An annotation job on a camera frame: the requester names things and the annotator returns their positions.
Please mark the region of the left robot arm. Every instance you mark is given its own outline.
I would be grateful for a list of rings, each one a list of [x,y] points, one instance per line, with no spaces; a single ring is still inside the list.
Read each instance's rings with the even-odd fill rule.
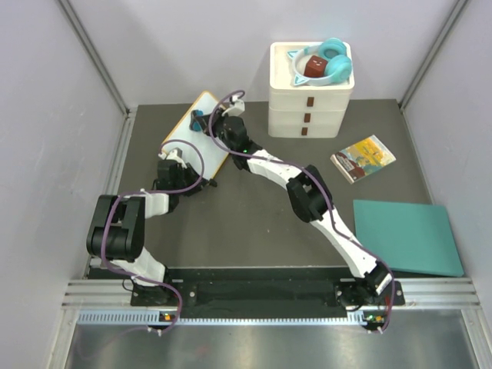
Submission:
[[[177,295],[166,267],[145,249],[145,220],[170,214],[179,204],[180,196],[192,196],[206,186],[215,187],[213,179],[200,178],[189,163],[177,159],[158,162],[157,178],[151,191],[123,197],[103,194],[98,198],[86,239],[91,256],[105,256],[112,264],[131,272],[131,300],[134,306],[159,306],[175,302]]]

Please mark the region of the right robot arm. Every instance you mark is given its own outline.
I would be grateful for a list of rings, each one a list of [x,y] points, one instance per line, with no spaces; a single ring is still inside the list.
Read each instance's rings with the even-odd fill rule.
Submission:
[[[238,169],[260,175],[287,191],[295,215],[318,229],[344,258],[365,304],[378,303],[389,290],[387,309],[393,307],[395,281],[390,268],[347,228],[315,166],[301,167],[270,155],[249,138],[238,116],[212,113],[205,131],[219,148],[232,155]]]

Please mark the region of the orange-framed whiteboard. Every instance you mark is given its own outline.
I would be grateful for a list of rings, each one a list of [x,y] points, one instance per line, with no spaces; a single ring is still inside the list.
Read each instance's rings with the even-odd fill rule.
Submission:
[[[189,145],[178,142],[186,141],[193,144],[204,159],[204,179],[214,178],[224,164],[228,156],[226,151],[221,150],[210,137],[190,128],[191,112],[200,110],[204,115],[210,114],[218,103],[218,99],[209,91],[203,91],[194,103],[189,107],[180,121],[164,139],[165,145],[158,157],[164,159],[172,149],[179,148],[185,163],[189,163],[197,173],[201,173],[201,160],[196,151]]]

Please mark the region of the blue bone-shaped eraser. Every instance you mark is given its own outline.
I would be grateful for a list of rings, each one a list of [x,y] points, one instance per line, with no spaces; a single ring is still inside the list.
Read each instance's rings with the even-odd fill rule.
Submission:
[[[189,128],[192,131],[196,132],[203,132],[205,128],[205,122],[204,122],[204,113],[200,109],[194,109],[191,111],[191,120],[190,120],[190,125]]]

